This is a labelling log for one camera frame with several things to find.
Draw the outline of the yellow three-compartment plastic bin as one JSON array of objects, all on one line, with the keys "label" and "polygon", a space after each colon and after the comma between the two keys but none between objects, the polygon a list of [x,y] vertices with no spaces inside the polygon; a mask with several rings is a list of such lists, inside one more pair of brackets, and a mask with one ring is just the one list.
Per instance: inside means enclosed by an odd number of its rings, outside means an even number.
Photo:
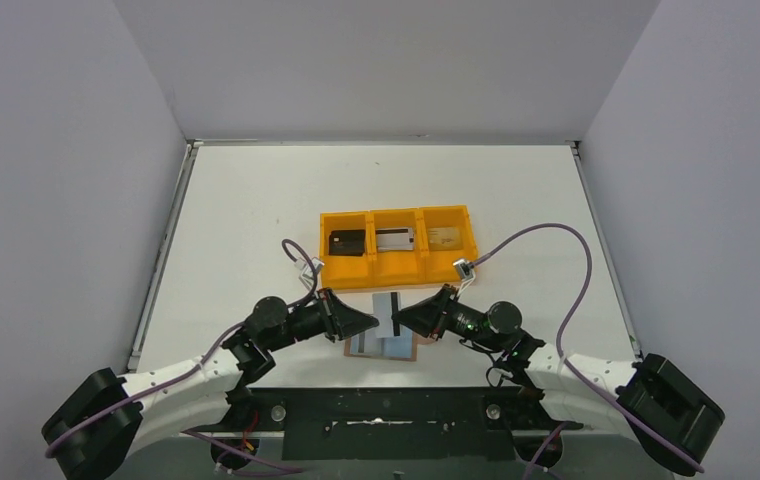
[{"label": "yellow three-compartment plastic bin", "polygon": [[337,290],[452,283],[478,247],[464,205],[323,213],[321,282]]}]

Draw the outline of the tan leather card holder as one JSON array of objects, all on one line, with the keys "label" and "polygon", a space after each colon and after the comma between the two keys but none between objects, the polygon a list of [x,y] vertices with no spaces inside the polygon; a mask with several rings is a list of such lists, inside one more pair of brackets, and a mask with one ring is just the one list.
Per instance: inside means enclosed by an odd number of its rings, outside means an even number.
[{"label": "tan leather card holder", "polygon": [[399,335],[378,337],[374,330],[347,339],[344,356],[374,360],[415,362],[419,348],[432,345],[435,340],[425,338],[409,330]]}]

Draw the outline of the silver magnetic stripe card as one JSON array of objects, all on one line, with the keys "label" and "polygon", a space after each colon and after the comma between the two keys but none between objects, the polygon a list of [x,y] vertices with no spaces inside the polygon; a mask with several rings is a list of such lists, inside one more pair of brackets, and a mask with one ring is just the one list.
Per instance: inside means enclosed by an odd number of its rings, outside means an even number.
[{"label": "silver magnetic stripe card", "polygon": [[401,327],[393,319],[393,314],[399,309],[399,295],[397,292],[382,292],[372,295],[373,314],[378,319],[378,326],[374,329],[379,339],[396,338],[401,336]]}]

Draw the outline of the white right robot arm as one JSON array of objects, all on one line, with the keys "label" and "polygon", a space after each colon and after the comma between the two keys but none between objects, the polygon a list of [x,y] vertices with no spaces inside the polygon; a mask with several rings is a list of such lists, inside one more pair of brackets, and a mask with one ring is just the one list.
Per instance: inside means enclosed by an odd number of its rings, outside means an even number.
[{"label": "white right robot arm", "polygon": [[702,471],[725,421],[718,403],[667,358],[649,354],[618,361],[570,354],[526,332],[520,309],[510,302],[481,312],[445,285],[392,318],[423,337],[439,340],[453,333],[495,354],[495,367],[510,382],[533,389],[518,400],[527,424],[541,427],[554,420],[621,435],[677,475]]}]

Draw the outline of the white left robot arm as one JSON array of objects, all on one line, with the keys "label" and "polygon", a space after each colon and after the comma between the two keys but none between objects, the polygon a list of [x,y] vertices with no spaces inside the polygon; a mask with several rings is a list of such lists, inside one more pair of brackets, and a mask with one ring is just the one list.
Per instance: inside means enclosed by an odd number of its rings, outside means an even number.
[{"label": "white left robot arm", "polygon": [[316,336],[343,341],[378,324],[329,288],[296,305],[265,297],[202,355],[139,373],[88,375],[43,425],[44,455],[68,479],[106,479],[157,441],[220,421],[245,423],[246,392],[274,368],[273,352]]}]

